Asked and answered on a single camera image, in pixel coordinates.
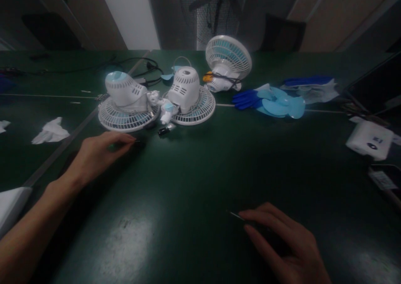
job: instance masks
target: crumpled paper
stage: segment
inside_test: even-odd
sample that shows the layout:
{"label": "crumpled paper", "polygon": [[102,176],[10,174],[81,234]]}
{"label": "crumpled paper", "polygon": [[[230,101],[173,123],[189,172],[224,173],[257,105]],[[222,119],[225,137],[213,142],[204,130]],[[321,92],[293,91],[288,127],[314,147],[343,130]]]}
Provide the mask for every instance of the crumpled paper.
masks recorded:
{"label": "crumpled paper", "polygon": [[61,117],[48,122],[43,130],[33,140],[32,144],[42,144],[43,142],[58,142],[67,138],[70,134],[61,127]]}
{"label": "crumpled paper", "polygon": [[5,127],[8,126],[10,123],[11,122],[6,121],[6,120],[0,121],[0,134],[2,132],[5,132]]}

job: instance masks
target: fan grille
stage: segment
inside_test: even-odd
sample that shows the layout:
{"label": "fan grille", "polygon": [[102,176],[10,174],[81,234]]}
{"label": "fan grille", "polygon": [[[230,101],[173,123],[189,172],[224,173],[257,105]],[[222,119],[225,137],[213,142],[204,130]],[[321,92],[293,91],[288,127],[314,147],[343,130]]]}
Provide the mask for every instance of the fan grille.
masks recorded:
{"label": "fan grille", "polygon": [[[168,93],[164,94],[163,97],[168,99]],[[178,113],[171,118],[171,121],[180,125],[200,124],[212,116],[215,108],[216,101],[211,92],[200,86],[198,102],[191,107],[188,113]]]}
{"label": "fan grille", "polygon": [[246,48],[237,40],[221,35],[211,39],[206,46],[206,60],[211,69],[217,63],[223,63],[239,78],[245,78],[251,72],[251,56]]}
{"label": "fan grille", "polygon": [[99,121],[109,130],[118,132],[135,132],[155,120],[160,113],[160,106],[153,106],[152,113],[142,112],[127,114],[119,110],[111,97],[99,105]]}

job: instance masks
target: desk fan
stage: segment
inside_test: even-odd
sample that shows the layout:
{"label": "desk fan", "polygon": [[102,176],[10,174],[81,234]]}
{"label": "desk fan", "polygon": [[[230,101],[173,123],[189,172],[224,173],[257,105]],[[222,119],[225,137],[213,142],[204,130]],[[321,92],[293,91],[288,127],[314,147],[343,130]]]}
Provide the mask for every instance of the desk fan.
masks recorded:
{"label": "desk fan", "polygon": [[249,52],[236,39],[217,35],[206,46],[206,61],[212,69],[212,81],[206,84],[212,92],[241,90],[241,80],[252,69]]}
{"label": "desk fan", "polygon": [[199,75],[192,67],[177,70],[173,85],[163,97],[163,124],[170,120],[181,125],[200,124],[211,117],[216,107],[213,95],[201,86]]}
{"label": "desk fan", "polygon": [[135,132],[160,113],[160,106],[148,99],[147,88],[124,72],[108,74],[106,89],[110,97],[99,105],[99,121],[108,130]]}

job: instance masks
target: left hand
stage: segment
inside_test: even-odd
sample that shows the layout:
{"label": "left hand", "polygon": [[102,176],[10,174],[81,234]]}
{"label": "left hand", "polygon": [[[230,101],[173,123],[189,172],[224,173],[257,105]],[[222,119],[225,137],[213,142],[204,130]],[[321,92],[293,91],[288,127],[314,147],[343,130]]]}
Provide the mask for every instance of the left hand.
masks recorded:
{"label": "left hand", "polygon": [[[108,147],[116,142],[126,144],[118,151],[110,152]],[[83,188],[128,152],[134,143],[134,137],[119,132],[105,132],[97,137],[86,138],[74,161],[60,179]]]}

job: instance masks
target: fan motor housing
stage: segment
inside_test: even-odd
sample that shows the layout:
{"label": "fan motor housing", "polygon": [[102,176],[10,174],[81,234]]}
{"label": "fan motor housing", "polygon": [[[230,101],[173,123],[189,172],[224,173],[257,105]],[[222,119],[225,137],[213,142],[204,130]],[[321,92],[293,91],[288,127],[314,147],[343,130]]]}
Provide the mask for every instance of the fan motor housing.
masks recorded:
{"label": "fan motor housing", "polygon": [[168,92],[168,99],[180,106],[186,114],[199,99],[199,75],[192,67],[181,67],[174,75],[174,82]]}
{"label": "fan motor housing", "polygon": [[147,111],[147,88],[130,75],[116,71],[106,76],[106,89],[114,104],[123,112]]}

